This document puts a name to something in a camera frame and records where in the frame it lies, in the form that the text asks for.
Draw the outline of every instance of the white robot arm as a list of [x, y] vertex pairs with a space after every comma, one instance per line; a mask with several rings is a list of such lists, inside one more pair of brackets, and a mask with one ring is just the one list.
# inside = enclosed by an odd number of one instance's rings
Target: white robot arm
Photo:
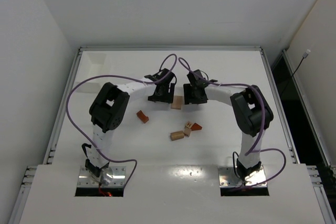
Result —
[[[207, 100], [214, 100], [233, 107], [236, 122], [242, 131], [242, 146], [237, 161], [237, 173], [239, 177], [244, 180], [246, 176], [259, 170], [261, 167], [259, 151], [261, 149], [261, 139], [263, 136], [259, 139], [254, 150], [249, 152], [260, 132], [262, 118], [261, 104], [250, 88], [209, 86], [207, 82], [199, 78], [203, 77], [200, 70], [195, 70], [194, 73], [195, 74], [190, 72], [187, 74], [190, 83], [183, 85], [184, 102], [185, 104], [202, 104], [206, 103]], [[264, 134], [274, 118], [273, 112], [260, 89], [257, 86], [252, 87], [260, 94], [264, 104]]]
[[[161, 80], [157, 84], [146, 84]], [[82, 149], [87, 157], [85, 167], [97, 178], [109, 161], [97, 151], [108, 153], [115, 129], [120, 125], [129, 102], [148, 97], [149, 101], [172, 103], [175, 84], [171, 83], [175, 74], [163, 69], [154, 75], [145, 76], [142, 82], [131, 82], [122, 85], [105, 83], [90, 107], [89, 113], [93, 123], [93, 138], [97, 148], [83, 144]]]

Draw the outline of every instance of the black cable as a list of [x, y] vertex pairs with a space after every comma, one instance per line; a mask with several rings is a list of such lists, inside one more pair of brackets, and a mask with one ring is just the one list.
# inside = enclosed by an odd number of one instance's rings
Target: black cable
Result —
[[298, 71], [298, 69], [299, 69], [299, 67], [301, 66], [301, 64], [302, 64], [302, 62], [303, 62], [304, 59], [305, 59], [304, 57], [301, 59], [299, 65], [297, 66], [297, 68], [295, 69], [295, 71], [294, 71], [294, 72], [292, 73], [292, 75], [288, 78], [289, 80], [287, 81], [287, 83], [286, 83], [284, 89], [283, 89], [282, 92], [280, 93], [280, 98], [281, 98], [282, 94], [284, 93], [284, 91], [286, 90], [286, 88], [287, 88], [288, 84], [290, 83], [291, 79], [293, 78], [294, 74], [296, 73], [296, 71]]
[[239, 178], [239, 179], [241, 179], [241, 178], [238, 176], [238, 174], [237, 174], [237, 170], [236, 170], [235, 154], [237, 155], [237, 158], [239, 158], [239, 155], [238, 155], [237, 152], [233, 152], [233, 153], [232, 153], [233, 171], [234, 171], [236, 177]]

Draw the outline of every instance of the white table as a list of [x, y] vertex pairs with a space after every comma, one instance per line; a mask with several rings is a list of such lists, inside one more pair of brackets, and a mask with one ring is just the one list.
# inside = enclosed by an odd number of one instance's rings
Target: white table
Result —
[[[274, 113], [263, 138], [263, 148], [279, 148], [287, 157], [284, 172], [268, 183], [270, 196], [221, 197], [217, 167], [232, 165], [232, 152], [240, 151], [241, 132], [231, 107], [208, 102], [185, 105], [179, 111], [171, 110], [168, 104], [141, 99], [128, 105], [109, 153], [113, 159], [136, 158], [139, 162], [124, 197], [74, 197], [79, 168], [85, 162], [81, 144], [86, 141], [67, 118], [62, 120], [60, 113], [60, 123], [56, 124], [60, 134], [56, 129], [50, 142], [50, 147], [56, 148], [52, 165], [38, 166], [20, 223], [324, 223], [306, 166], [292, 163], [290, 138], [283, 130], [286, 123], [279, 117], [277, 108], [280, 107], [271, 90], [269, 70], [265, 69], [266, 62], [258, 48], [84, 50], [82, 64], [77, 70], [78, 61], [75, 62], [69, 82], [73, 83], [76, 72], [77, 82], [85, 78], [81, 72], [85, 58], [104, 59], [100, 61], [104, 63], [97, 63], [102, 66], [86, 70], [88, 75], [109, 72], [141, 78], [157, 72], [164, 57], [173, 52], [185, 58], [192, 69], [207, 72], [211, 79], [260, 87]], [[183, 95], [182, 85], [188, 83], [187, 71], [177, 64], [173, 72], [178, 80], [175, 94]], [[73, 119], [90, 136], [92, 124], [88, 110], [96, 95], [76, 92], [70, 101]], [[136, 117], [139, 110], [149, 116], [147, 124]], [[170, 141], [170, 133], [182, 130], [186, 121], [197, 122], [203, 129], [193, 132], [189, 138]], [[277, 152], [262, 153], [261, 161], [267, 177], [276, 173], [283, 163]], [[185, 173], [176, 172], [181, 165], [185, 165]], [[132, 166], [127, 164], [127, 174]], [[192, 176], [190, 169], [195, 169]]]

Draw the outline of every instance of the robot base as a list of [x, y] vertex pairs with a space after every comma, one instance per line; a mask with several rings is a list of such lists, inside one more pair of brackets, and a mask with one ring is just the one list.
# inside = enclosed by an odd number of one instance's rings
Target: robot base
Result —
[[219, 166], [218, 175], [221, 196], [269, 196], [267, 183], [263, 183], [248, 189], [234, 189], [237, 187], [252, 186], [256, 183], [266, 180], [263, 166], [261, 166], [260, 170], [251, 173], [249, 176], [246, 176], [245, 184], [235, 175], [232, 166]]
[[123, 197], [125, 183], [125, 166], [110, 166], [112, 174], [109, 176], [109, 183], [102, 184], [99, 188], [99, 180], [94, 177], [88, 169], [81, 166], [77, 189], [75, 196], [77, 197], [105, 197], [104, 193], [110, 193], [113, 197]]

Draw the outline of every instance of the small wooden block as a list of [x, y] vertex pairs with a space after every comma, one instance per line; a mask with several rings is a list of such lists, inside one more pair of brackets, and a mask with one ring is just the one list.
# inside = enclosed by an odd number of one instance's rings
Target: small wooden block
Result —
[[185, 124], [184, 127], [191, 129], [191, 127], [193, 126], [193, 124], [194, 124], [194, 123], [188, 121], [188, 122]]
[[141, 110], [137, 112], [137, 116], [143, 123], [146, 123], [149, 121], [149, 117], [146, 116]]
[[184, 133], [183, 133], [183, 131], [172, 132], [172, 133], [170, 133], [170, 138], [171, 138], [172, 141], [182, 139], [182, 138], [184, 138]]
[[184, 128], [184, 135], [190, 136], [190, 134], [191, 134], [191, 128]]
[[191, 127], [192, 131], [200, 131], [202, 129], [202, 126], [200, 126], [197, 123], [194, 123], [193, 126]]
[[174, 95], [174, 100], [171, 105], [171, 109], [180, 110], [182, 108], [183, 97], [180, 95]]

